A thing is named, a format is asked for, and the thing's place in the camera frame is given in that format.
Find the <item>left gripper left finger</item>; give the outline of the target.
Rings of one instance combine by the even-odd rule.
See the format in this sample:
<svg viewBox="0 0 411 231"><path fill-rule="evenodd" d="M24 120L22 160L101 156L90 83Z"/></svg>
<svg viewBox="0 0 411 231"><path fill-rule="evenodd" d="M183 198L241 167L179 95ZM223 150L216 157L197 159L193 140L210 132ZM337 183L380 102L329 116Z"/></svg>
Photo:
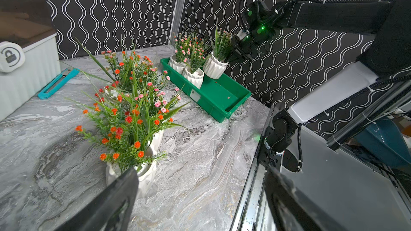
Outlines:
<svg viewBox="0 0 411 231"><path fill-rule="evenodd" d="M58 231L126 231L136 201L139 179L129 168Z"/></svg>

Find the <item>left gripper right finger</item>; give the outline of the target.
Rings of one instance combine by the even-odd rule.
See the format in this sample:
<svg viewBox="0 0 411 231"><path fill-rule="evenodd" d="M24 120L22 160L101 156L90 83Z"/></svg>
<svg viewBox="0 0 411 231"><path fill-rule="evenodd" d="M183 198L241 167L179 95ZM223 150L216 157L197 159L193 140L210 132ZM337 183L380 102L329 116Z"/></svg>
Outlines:
<svg viewBox="0 0 411 231"><path fill-rule="evenodd" d="M274 167L269 167L265 174L264 191L279 231L346 230Z"/></svg>

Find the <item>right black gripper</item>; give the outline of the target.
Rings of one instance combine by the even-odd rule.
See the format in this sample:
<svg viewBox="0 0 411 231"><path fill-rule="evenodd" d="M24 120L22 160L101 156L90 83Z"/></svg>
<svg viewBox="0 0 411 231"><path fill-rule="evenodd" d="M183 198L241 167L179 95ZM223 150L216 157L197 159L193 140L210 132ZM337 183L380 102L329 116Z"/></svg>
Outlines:
<svg viewBox="0 0 411 231"><path fill-rule="evenodd" d="M252 61L251 53L257 51L258 47L266 43L267 30L258 28L256 30L241 29L232 36L232 49L227 62Z"/></svg>

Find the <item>green grass potted plant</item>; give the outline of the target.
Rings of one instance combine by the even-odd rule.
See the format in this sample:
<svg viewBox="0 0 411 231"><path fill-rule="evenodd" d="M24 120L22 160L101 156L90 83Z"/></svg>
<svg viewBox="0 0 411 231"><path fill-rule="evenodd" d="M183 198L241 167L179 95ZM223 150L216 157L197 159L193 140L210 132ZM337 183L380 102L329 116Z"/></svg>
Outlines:
<svg viewBox="0 0 411 231"><path fill-rule="evenodd" d="M206 76L211 79L219 79L225 72L228 63L226 59L232 51L232 36L225 30L216 26L214 40L211 41L212 51L208 54L203 66Z"/></svg>

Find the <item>pink flower potted plant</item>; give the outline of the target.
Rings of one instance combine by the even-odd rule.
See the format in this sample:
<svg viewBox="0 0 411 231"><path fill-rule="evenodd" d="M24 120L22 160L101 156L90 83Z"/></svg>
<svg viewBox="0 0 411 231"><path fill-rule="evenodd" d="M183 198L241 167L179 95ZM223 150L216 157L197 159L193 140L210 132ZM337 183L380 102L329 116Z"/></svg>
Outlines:
<svg viewBox="0 0 411 231"><path fill-rule="evenodd" d="M173 42L174 55L169 60L169 66L179 74L182 74L190 58L192 36L179 33L177 36L174 36Z"/></svg>

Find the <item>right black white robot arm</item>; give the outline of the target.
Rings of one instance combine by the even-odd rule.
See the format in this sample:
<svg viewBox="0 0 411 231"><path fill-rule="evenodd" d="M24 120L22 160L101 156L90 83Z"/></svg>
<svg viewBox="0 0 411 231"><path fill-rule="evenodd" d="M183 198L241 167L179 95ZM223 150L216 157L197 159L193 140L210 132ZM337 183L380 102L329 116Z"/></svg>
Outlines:
<svg viewBox="0 0 411 231"><path fill-rule="evenodd" d="M243 74L263 104L330 138L411 67L411 0L260 0L237 5Z"/></svg>

